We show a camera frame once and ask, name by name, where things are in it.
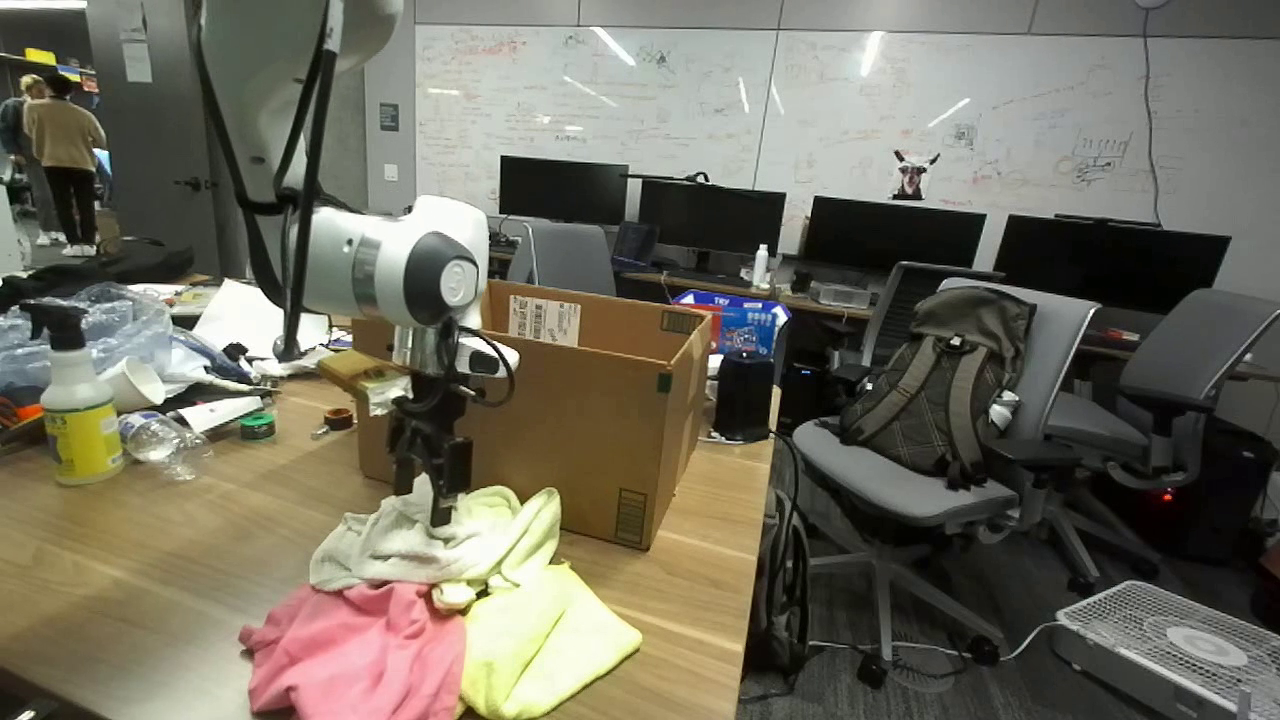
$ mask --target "whiteboard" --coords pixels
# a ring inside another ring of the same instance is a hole
[[[923,196],[1153,221],[1144,46],[1133,37],[415,29],[415,187],[498,214],[498,157],[619,161],[890,200],[891,150],[940,154]],[[1153,157],[1171,229],[1228,232],[1223,287],[1280,298],[1280,46],[1153,40]]]

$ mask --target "computer monitor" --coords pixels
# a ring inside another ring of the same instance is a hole
[[[900,260],[969,268],[983,237],[983,221],[983,214],[960,210],[816,196],[801,237],[801,266],[834,266],[873,278],[890,278]]]
[[[778,257],[786,192],[643,180],[639,225],[654,246],[749,260],[764,246]]]
[[[1194,287],[1212,287],[1228,246],[1228,237],[1155,225],[1010,215],[995,273],[1004,273],[1010,283],[1165,316]]]
[[[627,164],[499,157],[498,205],[504,215],[619,225],[627,210]]]

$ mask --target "pink cloth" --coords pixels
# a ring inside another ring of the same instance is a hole
[[[264,627],[239,632],[254,655],[254,713],[304,720],[453,720],[459,713],[466,623],[436,617],[419,585],[296,590]]]

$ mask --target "yellow bottle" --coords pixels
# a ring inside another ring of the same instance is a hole
[[[86,305],[27,300],[32,328],[50,328],[50,388],[42,394],[43,431],[61,484],[98,484],[126,470],[119,417],[111,388],[98,377],[86,348]]]

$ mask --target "wooden table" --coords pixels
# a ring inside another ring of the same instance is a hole
[[[238,632],[304,585],[341,513],[389,492],[355,436],[311,439],[343,397],[286,388],[281,436],[224,439],[201,479],[150,470],[58,489],[43,452],[0,455],[0,669],[111,720],[248,716]],[[564,536],[564,559],[643,632],[558,716],[736,716],[772,446],[703,439],[654,554]]]

